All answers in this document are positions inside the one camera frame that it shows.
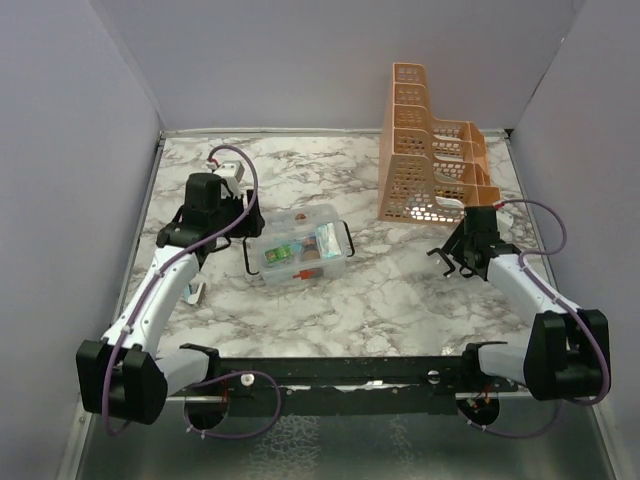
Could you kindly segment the clear first aid box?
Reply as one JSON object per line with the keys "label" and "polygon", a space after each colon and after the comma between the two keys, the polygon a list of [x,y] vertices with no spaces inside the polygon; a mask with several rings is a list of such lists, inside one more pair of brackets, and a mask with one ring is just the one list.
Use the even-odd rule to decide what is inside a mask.
{"label": "clear first aid box", "polygon": [[246,273],[266,284],[337,278],[355,255],[348,224],[330,204],[267,212],[260,235],[243,245]]}

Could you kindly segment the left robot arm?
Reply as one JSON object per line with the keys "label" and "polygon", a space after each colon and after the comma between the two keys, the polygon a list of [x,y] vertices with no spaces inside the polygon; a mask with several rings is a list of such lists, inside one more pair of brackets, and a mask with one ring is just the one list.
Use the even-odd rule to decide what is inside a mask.
{"label": "left robot arm", "polygon": [[129,305],[98,341],[76,353],[83,407],[103,417],[150,425],[166,399],[187,387],[206,395],[220,385],[217,353],[186,345],[157,355],[179,300],[219,240],[257,237],[264,226],[254,190],[240,190],[241,174],[221,167],[188,177],[184,202],[156,237],[151,265]]}

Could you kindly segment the small green box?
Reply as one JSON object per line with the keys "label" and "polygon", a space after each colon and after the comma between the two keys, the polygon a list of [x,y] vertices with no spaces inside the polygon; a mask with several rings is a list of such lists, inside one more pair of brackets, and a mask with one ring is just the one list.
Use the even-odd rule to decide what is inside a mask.
{"label": "small green box", "polygon": [[284,244],[264,252],[264,256],[268,265],[275,265],[282,262],[288,262],[294,258],[294,253],[289,244]]}

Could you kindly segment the silver teal-header packet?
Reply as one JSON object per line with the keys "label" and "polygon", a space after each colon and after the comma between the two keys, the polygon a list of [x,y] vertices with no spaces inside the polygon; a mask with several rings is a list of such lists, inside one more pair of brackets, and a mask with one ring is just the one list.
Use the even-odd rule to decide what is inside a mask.
{"label": "silver teal-header packet", "polygon": [[316,243],[323,259],[339,257],[343,254],[335,224],[325,223],[316,228]]}

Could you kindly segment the black front frame bar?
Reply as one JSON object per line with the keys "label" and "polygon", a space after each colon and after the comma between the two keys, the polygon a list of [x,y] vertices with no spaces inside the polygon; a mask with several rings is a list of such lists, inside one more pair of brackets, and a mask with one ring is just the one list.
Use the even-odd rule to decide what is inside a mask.
{"label": "black front frame bar", "polygon": [[213,375],[240,371],[254,375],[251,385],[232,378],[170,399],[192,412],[237,417],[268,417],[277,406],[299,416],[454,415],[458,399],[517,390],[511,380],[466,373],[460,356],[227,358]]}

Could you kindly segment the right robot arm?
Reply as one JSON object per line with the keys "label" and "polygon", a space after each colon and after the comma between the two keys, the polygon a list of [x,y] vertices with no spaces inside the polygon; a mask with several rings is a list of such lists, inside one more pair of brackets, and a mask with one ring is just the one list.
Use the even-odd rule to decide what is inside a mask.
{"label": "right robot arm", "polygon": [[501,239],[500,204],[464,209],[447,252],[471,276],[490,283],[529,322],[524,345],[470,344],[472,359],[459,367],[461,383],[481,391],[495,377],[526,387],[541,401],[593,405],[609,393],[611,367],[606,316],[583,309],[555,290],[529,264],[535,251]]}

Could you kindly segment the small white clip piece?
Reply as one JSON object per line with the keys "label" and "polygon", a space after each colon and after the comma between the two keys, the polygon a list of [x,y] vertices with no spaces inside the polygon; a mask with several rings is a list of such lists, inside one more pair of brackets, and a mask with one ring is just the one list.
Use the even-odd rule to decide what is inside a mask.
{"label": "small white clip piece", "polygon": [[183,292],[184,300],[189,305],[199,305],[205,293],[206,284],[188,284]]}

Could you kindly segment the orange plastic file rack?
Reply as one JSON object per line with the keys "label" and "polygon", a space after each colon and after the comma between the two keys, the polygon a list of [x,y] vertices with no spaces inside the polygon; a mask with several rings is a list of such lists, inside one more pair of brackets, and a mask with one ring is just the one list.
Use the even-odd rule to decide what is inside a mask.
{"label": "orange plastic file rack", "polygon": [[394,63],[379,140],[381,221],[454,225],[470,206],[501,199],[484,135],[470,121],[431,111],[425,68]]}

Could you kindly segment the brown orange-cap medicine bottle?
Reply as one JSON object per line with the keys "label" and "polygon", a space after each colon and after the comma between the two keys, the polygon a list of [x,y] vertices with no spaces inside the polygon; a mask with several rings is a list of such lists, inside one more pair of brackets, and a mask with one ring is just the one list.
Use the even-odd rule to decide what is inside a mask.
{"label": "brown orange-cap medicine bottle", "polygon": [[315,237],[307,237],[301,244],[301,261],[316,261],[321,258],[321,252]]}

